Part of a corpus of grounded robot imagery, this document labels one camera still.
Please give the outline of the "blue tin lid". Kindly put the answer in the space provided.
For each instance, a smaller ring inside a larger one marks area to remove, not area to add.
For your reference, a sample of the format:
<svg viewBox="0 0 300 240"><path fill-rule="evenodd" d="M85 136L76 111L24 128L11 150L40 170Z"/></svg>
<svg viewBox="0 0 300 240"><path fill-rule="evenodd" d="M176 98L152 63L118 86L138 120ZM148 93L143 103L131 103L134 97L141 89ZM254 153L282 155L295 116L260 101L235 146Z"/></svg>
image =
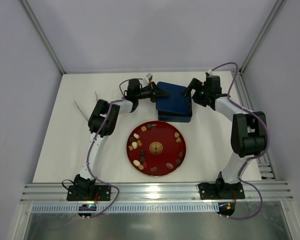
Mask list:
<svg viewBox="0 0 300 240"><path fill-rule="evenodd" d="M169 97L160 97L156 100L156 110L160 115L189 116L192 112L192 103L189 96L184 95L185 86L158 82L157 86Z"/></svg>

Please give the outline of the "blue chocolate tin box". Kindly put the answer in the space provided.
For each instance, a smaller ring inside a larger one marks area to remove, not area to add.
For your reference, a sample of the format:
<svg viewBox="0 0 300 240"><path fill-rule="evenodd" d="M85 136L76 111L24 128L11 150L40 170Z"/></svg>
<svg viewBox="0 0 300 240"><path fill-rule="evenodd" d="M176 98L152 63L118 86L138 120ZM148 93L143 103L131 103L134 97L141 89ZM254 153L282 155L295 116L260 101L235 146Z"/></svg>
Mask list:
<svg viewBox="0 0 300 240"><path fill-rule="evenodd" d="M157 119L163 122L189 123L193 116L191 101L158 101L156 110Z"/></svg>

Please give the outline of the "silver metal tongs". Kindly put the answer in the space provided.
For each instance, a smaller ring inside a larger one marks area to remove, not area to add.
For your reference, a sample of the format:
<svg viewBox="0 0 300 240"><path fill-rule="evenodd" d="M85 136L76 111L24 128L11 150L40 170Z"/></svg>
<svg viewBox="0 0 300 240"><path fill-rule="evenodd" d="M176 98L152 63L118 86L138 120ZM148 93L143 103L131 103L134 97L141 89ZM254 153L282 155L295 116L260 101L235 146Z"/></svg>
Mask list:
<svg viewBox="0 0 300 240"><path fill-rule="evenodd" d="M95 90L86 93L78 93L73 98L73 101L85 120L88 121L97 104L98 95Z"/></svg>

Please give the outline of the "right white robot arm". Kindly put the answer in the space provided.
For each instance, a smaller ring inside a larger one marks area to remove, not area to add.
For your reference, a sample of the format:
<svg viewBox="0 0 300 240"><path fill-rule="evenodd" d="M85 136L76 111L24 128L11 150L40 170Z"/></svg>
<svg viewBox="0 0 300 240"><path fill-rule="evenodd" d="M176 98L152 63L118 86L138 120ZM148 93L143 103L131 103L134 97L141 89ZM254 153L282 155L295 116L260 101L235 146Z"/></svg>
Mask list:
<svg viewBox="0 0 300 240"><path fill-rule="evenodd" d="M244 108L223 93L220 77L216 75L207 75L204 82L193 78L183 96L221 113L232 123L232 155L215 183L198 185L201 200L244 199L242 174L251 160L259 158L269 148L266 115Z"/></svg>

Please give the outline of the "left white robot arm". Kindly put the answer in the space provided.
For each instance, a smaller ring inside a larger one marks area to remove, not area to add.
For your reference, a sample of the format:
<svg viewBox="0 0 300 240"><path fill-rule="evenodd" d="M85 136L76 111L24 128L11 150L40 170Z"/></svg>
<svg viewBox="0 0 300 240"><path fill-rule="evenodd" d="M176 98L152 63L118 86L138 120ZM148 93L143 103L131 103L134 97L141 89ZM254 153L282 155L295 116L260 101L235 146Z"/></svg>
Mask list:
<svg viewBox="0 0 300 240"><path fill-rule="evenodd" d="M89 147L80 172L71 180L67 189L67 201L109 201L110 196L106 191L118 187L97 178L92 172L100 158L103 147L109 136L114 132L118 116L120 114L132 113L139 105L139 100L150 99L152 103L157 99L168 98L170 94L159 88L149 73L144 78L131 78L123 81L127 83L127 89L122 90L119 84L121 98L113 101L99 99L88 119L90 132Z"/></svg>

